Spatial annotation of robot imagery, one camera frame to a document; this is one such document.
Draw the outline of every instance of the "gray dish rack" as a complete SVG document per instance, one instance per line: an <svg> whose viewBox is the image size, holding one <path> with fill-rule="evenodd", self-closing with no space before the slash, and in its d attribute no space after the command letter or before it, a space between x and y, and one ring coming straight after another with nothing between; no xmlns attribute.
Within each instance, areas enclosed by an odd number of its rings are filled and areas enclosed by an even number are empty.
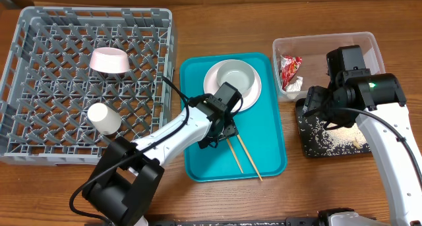
<svg viewBox="0 0 422 226"><path fill-rule="evenodd" d="M112 141L86 116L103 102L122 116L116 136L146 136L171 120L176 31L167 9L27 7L0 81L0 161L95 164ZM97 47L126 51L131 70L89 67Z"/></svg>

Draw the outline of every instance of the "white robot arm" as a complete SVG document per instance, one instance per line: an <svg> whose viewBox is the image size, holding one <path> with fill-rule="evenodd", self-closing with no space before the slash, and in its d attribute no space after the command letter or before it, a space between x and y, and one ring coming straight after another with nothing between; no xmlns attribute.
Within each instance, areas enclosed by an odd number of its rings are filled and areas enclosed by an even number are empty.
<svg viewBox="0 0 422 226"><path fill-rule="evenodd" d="M76 210L73 200L78 190L70 200L71 209L118 226L145 225L142 216L152 201L164 166L195 142L199 148L213 142L216 147L219 141L235 136L238 132L233 116L237 111L234 114L231 111L241 99L233 86L224 83L214 95L185 100L181 114L149 136L132 142L116 138L107 147L90 180L78 189L82 189L82 196L107 218ZM128 182L116 172L117 167L135 174L134 182Z"/></svg>
<svg viewBox="0 0 422 226"><path fill-rule="evenodd" d="M409 122L409 111L398 103L382 104L377 110L369 111L393 126L404 138L415 156L418 166L422 166L422 156L416 145ZM365 136L380 171L388 205L390 221L395 226L420 225L422 222L422 190L412 160L397 141L397 136L383 124L366 115L356 118L359 130ZM355 212L334 213L328 218L330 225L337 226L387 226Z"/></svg>
<svg viewBox="0 0 422 226"><path fill-rule="evenodd" d="M391 224L422 224L421 153L413 137L406 97L392 74L371 75L359 46L327 54L328 88L309 88L304 117L317 115L326 130L351 127L365 136L374 155L390 206ZM325 215L329 225L385 225L355 212Z"/></svg>

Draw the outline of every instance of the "gray bowl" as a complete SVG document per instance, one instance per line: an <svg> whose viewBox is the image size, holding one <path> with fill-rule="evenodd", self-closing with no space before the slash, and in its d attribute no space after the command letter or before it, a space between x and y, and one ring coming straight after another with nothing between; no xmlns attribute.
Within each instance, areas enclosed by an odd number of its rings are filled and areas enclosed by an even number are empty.
<svg viewBox="0 0 422 226"><path fill-rule="evenodd" d="M251 91L252 84L255 80L253 68L248 63L239 60L230 60L224 63L217 72L217 83L221 86L224 82L228 82L242 96L246 96Z"/></svg>

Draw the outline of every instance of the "chopsticks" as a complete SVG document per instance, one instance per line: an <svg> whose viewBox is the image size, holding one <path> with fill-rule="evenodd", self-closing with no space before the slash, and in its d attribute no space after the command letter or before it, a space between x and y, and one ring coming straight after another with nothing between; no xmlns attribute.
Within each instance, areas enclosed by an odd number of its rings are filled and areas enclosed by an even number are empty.
<svg viewBox="0 0 422 226"><path fill-rule="evenodd" d="M246 146L245 146L245 144L243 143L243 140L242 140L242 138L240 137L240 135L239 135L239 134L237 135L237 138L239 139L239 142L240 142L240 144L242 145L243 150L245 151L246 155L248 156L249 161L251 162L251 164L252 164L253 168L255 169L256 173L258 174L259 179L262 181L262 177L261 177L261 175L259 174L259 171L258 171L258 169L256 168L256 165L255 165L254 161L252 160L252 157L251 157L251 155L249 154L248 149L246 149ZM239 166L239 168L240 168L240 172L242 172L242 173L243 173L242 166L240 166L240 163L239 163L239 160L237 159L237 156L236 156L235 150L233 149L233 146L231 145L231 142L230 142L230 140L229 140L229 139L227 139L227 143L229 144L229 147L230 147L230 150L231 150L231 152L232 152L232 154L233 154L233 157L235 158L236 163L237 163L237 165L238 165L238 166Z"/></svg>
<svg viewBox="0 0 422 226"><path fill-rule="evenodd" d="M259 171L258 171L258 169L256 168L255 163L253 162L252 157L251 157L251 155L250 155L250 154L249 154L249 152L248 152L248 149L246 149L246 146L245 146L245 144L243 143L242 138L240 137L240 135L237 135L237 138L239 139L240 144L241 144L241 145L242 145L242 147L243 147L243 150L245 151L246 155L248 156L249 161L252 163L253 168L255 169L256 173L258 174L259 179L262 181L262 177L261 177L261 175L259 174Z"/></svg>
<svg viewBox="0 0 422 226"><path fill-rule="evenodd" d="M237 166L239 166L239 168L240 168L240 172L242 172L242 173L243 173L242 166L240 166L240 163L239 163L239 160L237 159L237 156L236 156L235 150L233 149L233 146L231 145L231 143L230 143L230 140L229 140L229 139L227 139L227 143L229 144L230 150L231 150L231 152L233 153L233 157L234 157L234 158L235 158L235 160L236 160Z"/></svg>

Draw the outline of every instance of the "food package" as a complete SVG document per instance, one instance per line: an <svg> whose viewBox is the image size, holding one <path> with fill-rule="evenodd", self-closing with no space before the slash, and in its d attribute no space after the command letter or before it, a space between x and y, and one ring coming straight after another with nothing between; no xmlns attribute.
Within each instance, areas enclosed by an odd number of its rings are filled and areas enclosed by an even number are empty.
<svg viewBox="0 0 422 226"><path fill-rule="evenodd" d="M283 90L286 90L286 86L289 84L290 80L295 76L299 66L302 63L301 57L292 57L289 55L282 56L280 61L280 72L283 82Z"/></svg>

